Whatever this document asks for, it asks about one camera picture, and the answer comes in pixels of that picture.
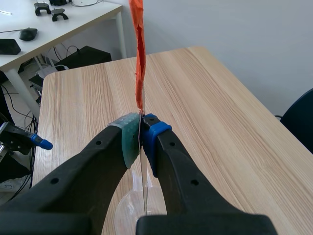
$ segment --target orange plastic strip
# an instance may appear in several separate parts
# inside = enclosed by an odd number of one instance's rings
[[[136,103],[142,111],[142,86],[146,71],[146,51],[143,36],[143,3],[142,0],[129,0],[137,38],[137,64],[136,64]]]

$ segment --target black mouse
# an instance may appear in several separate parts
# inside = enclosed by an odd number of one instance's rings
[[[38,29],[36,28],[25,28],[20,31],[19,39],[23,41],[31,41],[36,37]]]

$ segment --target black office chair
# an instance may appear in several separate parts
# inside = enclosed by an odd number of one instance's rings
[[[281,123],[313,153],[313,89],[302,95],[287,110]]]

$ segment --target light wood tabletop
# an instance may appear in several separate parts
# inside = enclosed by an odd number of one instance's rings
[[[109,122],[137,112],[135,62],[124,59],[45,79],[39,135],[54,148],[37,149],[35,183],[79,153]],[[267,215],[279,234],[312,234],[313,155],[205,48],[148,55],[145,104],[147,113],[173,127],[232,205]],[[133,167],[138,170],[139,161]],[[132,187],[127,171],[103,234],[114,234],[116,207]]]

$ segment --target blue gripper pad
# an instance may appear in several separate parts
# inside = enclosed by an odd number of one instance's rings
[[[108,124],[122,129],[122,150],[124,162],[128,169],[139,155],[138,131],[139,114],[129,113]]]

